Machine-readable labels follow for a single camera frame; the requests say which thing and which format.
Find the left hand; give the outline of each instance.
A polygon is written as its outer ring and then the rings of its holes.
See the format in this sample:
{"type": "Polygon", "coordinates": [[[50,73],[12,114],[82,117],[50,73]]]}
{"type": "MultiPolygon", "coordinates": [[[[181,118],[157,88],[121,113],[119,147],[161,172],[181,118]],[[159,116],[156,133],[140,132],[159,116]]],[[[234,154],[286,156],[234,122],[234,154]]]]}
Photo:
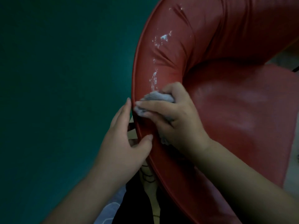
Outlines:
{"type": "Polygon", "coordinates": [[[106,133],[93,169],[114,191],[125,185],[140,169],[152,149],[152,135],[145,136],[137,146],[129,143],[127,130],[130,121],[131,100],[115,114],[106,133]]]}

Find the teal wall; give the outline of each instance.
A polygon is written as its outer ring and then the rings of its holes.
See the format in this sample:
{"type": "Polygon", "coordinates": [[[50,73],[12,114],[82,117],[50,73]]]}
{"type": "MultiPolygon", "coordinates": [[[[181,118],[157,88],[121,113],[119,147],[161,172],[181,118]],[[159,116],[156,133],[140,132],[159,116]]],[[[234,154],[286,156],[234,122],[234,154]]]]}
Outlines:
{"type": "Polygon", "coordinates": [[[131,92],[158,0],[0,0],[0,223],[38,223],[131,92]]]}

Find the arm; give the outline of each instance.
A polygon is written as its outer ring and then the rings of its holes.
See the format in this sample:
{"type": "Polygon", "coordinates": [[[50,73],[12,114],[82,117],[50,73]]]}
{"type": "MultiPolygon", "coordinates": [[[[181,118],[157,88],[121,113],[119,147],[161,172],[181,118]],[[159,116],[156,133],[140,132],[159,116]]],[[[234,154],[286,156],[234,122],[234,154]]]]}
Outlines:
{"type": "Polygon", "coordinates": [[[108,200],[139,170],[152,148],[152,135],[132,148],[127,137],[131,101],[114,116],[89,174],[42,224],[93,223],[108,200]]]}
{"type": "Polygon", "coordinates": [[[149,110],[145,117],[218,188],[242,222],[299,223],[299,205],[291,196],[209,138],[180,83],[167,85],[163,92],[172,94],[176,103],[136,104],[149,110]],[[163,116],[174,121],[169,124],[163,116]]]}

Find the red leather chair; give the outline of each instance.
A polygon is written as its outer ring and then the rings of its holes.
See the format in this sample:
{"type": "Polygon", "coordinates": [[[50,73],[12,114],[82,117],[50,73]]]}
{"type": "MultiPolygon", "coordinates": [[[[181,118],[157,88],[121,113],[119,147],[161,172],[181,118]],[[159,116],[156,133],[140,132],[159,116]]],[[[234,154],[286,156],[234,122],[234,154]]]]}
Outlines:
{"type": "MultiPolygon", "coordinates": [[[[209,136],[282,187],[299,107],[294,73],[265,62],[299,36],[299,0],[161,0],[141,34],[132,101],[182,82],[209,136]]],[[[161,187],[194,223],[239,223],[220,192],[134,115],[161,187]]]]}

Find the gray cloth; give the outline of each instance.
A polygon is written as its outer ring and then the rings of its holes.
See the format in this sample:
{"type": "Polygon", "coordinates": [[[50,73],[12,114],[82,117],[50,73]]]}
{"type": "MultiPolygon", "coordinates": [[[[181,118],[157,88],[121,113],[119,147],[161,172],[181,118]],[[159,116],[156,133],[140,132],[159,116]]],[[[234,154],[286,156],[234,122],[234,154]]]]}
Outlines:
{"type": "MultiPolygon", "coordinates": [[[[158,91],[153,91],[147,95],[144,96],[144,98],[141,99],[141,101],[168,101],[170,103],[175,103],[174,97],[170,94],[163,94],[159,93],[158,91]]],[[[134,111],[139,115],[140,117],[145,117],[144,113],[147,112],[146,109],[139,108],[137,106],[134,107],[134,111]]],[[[170,117],[164,116],[165,119],[169,122],[172,121],[170,117]]],[[[164,138],[164,136],[159,132],[159,136],[161,138],[161,143],[164,145],[170,145],[170,143],[164,138]]]]}

